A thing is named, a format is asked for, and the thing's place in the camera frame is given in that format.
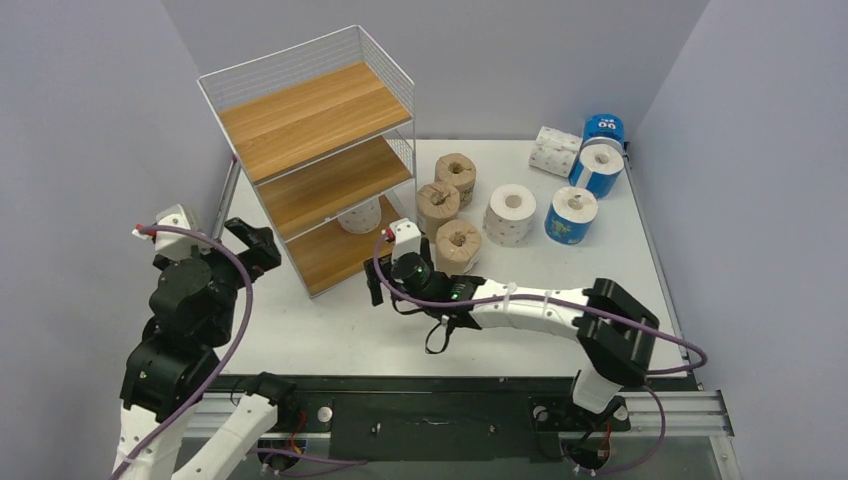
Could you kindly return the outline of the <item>white wire wooden shelf rack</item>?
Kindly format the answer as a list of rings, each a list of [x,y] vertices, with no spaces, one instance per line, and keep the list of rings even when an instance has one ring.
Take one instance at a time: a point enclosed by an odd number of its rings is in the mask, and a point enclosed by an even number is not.
[[[415,85],[350,25],[200,77],[199,87],[310,296],[358,274],[378,234],[415,217]],[[378,197],[362,235],[338,217]]]

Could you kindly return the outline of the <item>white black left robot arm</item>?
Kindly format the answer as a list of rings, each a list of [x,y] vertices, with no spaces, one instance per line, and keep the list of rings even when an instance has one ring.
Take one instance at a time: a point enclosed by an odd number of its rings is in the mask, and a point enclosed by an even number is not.
[[[224,424],[176,465],[189,420],[246,333],[254,282],[282,263],[272,229],[240,218],[224,227],[244,251],[233,253],[179,216],[133,231],[153,241],[160,276],[152,317],[126,362],[114,479],[225,479],[263,434],[300,420],[295,384],[259,373]]]

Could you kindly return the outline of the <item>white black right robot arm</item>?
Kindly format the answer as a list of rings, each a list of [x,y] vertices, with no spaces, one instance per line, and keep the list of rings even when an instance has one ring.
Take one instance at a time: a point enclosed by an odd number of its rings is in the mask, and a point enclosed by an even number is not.
[[[450,277],[414,252],[398,259],[371,256],[363,263],[371,302],[413,304],[412,314],[435,321],[450,343],[457,329],[512,328],[577,343],[588,359],[564,400],[566,418],[578,427],[612,416],[623,388],[641,388],[649,375],[655,345],[650,330],[659,320],[611,279],[584,289],[539,290],[473,275]]]

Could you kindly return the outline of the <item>white red-dotted toilet roll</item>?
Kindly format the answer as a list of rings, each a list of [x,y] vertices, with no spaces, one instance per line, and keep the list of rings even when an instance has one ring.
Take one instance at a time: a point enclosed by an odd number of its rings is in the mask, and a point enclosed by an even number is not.
[[[496,245],[515,247],[532,229],[537,201],[531,190],[520,184],[504,184],[492,192],[483,219],[483,229]]]
[[[382,209],[378,197],[369,199],[338,217],[338,223],[348,233],[362,235],[378,228]]]

